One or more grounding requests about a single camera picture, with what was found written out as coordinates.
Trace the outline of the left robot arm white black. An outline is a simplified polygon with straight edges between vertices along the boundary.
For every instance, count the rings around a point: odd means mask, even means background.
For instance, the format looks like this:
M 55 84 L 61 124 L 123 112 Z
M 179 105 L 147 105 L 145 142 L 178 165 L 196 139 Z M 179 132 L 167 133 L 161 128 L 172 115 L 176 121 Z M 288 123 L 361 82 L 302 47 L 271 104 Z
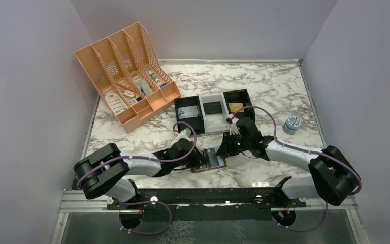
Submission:
M 77 162 L 74 172 L 77 188 L 84 192 L 86 199 L 107 195 L 131 209 L 139 204 L 140 193 L 135 182 L 123 179 L 124 176 L 162 177 L 178 167 L 189 169 L 206 163 L 207 158 L 193 142 L 180 138 L 170 148 L 150 155 L 132 155 L 109 143 Z

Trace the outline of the brown leather card holder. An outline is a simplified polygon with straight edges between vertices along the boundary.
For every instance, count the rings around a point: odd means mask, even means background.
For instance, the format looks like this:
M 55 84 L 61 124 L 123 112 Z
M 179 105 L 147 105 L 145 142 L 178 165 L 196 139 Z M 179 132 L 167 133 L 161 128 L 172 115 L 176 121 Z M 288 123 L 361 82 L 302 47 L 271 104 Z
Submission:
M 218 150 L 219 146 L 201 150 L 201 154 L 207 159 L 207 162 L 203 165 L 192 167 L 191 172 L 198 173 L 227 167 L 225 158 L 217 155 Z

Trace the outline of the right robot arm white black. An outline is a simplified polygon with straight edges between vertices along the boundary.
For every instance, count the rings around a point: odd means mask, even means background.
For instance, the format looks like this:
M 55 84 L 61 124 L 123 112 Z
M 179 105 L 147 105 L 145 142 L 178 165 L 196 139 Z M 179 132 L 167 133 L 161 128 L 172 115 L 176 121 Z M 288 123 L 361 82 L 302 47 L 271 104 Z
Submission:
M 286 178 L 275 186 L 273 201 L 285 207 L 297 198 L 321 198 L 339 206 L 359 185 L 355 170 L 334 146 L 325 149 L 299 148 L 264 136 L 248 117 L 230 115 L 230 130 L 223 134 L 218 155 L 236 156 L 249 151 L 257 159 L 285 163 L 310 173 L 310 176 Z

